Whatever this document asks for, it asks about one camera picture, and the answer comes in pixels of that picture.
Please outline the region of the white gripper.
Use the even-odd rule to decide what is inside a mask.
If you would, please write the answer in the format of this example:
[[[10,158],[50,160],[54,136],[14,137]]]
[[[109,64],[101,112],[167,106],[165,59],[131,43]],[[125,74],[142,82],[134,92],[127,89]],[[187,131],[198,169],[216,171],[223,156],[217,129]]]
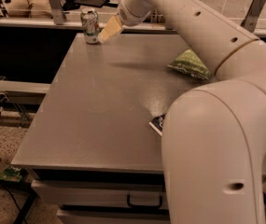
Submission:
[[[117,15],[106,23],[105,28],[98,34],[100,43],[122,32],[122,24],[135,26],[146,19],[153,6],[146,0],[120,0]]]

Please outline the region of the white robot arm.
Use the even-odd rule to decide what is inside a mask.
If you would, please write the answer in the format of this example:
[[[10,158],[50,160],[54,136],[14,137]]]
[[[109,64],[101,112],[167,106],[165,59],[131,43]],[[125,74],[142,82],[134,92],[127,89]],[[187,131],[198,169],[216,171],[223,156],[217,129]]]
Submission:
[[[266,43],[200,0],[121,0],[101,41],[152,9],[216,79],[166,113],[161,156],[171,224],[265,224]]]

